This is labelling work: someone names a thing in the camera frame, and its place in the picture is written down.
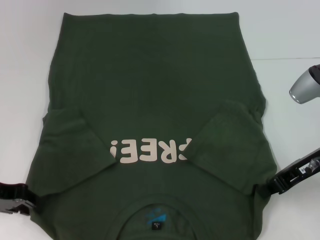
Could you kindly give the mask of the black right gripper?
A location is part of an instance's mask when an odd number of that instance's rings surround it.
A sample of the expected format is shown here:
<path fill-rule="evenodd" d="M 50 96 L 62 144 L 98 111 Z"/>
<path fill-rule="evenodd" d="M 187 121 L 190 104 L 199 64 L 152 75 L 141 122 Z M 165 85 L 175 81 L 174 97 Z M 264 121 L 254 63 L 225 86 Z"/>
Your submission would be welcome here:
<path fill-rule="evenodd" d="M 262 198 L 268 198 L 276 193 L 281 195 L 319 172 L 320 149 L 318 148 L 282 169 L 267 183 L 256 185 L 255 191 Z"/>

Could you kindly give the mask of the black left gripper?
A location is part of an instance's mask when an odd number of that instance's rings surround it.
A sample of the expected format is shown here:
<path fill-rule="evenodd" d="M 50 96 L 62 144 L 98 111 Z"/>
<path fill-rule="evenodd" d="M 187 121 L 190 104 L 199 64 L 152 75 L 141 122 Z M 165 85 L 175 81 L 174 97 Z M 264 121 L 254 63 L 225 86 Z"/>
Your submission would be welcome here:
<path fill-rule="evenodd" d="M 0 212 L 5 214 L 30 215 L 39 202 L 39 197 L 24 183 L 0 183 Z"/>

